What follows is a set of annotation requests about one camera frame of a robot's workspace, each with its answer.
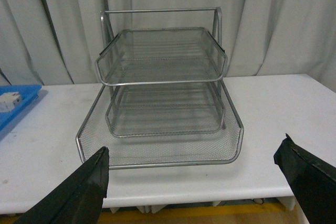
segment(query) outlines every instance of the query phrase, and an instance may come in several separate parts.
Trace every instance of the bottom tray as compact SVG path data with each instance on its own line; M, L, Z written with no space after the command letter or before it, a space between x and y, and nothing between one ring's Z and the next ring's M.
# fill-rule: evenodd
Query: bottom tray
M233 162L243 125L219 83L103 86L76 137L81 160L106 146L110 169Z

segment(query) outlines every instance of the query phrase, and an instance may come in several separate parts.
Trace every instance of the middle tray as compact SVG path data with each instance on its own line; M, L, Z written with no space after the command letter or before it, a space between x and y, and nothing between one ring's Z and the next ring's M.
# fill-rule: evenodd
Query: middle tray
M215 133L225 107L213 83L116 87L106 112L115 137Z
M212 82L227 56L205 29L131 29L119 33L96 61L107 86Z

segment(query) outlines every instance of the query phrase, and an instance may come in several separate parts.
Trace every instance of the silver tray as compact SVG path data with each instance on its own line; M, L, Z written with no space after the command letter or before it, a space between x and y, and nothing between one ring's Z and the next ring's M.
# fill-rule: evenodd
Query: silver tray
M205 29L130 29L119 33L96 61L107 86L220 80L227 56Z
M110 150L110 169L228 164L243 125L224 82L106 87L77 137L81 160Z

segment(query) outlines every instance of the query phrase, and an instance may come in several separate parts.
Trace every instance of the top tray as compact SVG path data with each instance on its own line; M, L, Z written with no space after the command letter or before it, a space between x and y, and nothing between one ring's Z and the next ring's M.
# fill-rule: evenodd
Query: top tray
M205 28L130 29L96 61L107 86L218 81L227 56Z

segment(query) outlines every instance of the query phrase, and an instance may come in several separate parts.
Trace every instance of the metal handle bar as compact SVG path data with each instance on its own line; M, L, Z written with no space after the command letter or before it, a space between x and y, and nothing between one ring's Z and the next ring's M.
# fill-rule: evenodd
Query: metal handle bar
M117 13L168 13L168 12L196 12L196 11L214 11L214 21L212 26L212 36L216 37L216 27L218 31L217 42L222 45L222 9L220 7L205 7L205 8L182 8L182 9L149 9L149 10L105 10L100 13L101 30L103 35L104 46L106 47L109 43L106 28L113 39L114 34L109 21L109 14Z

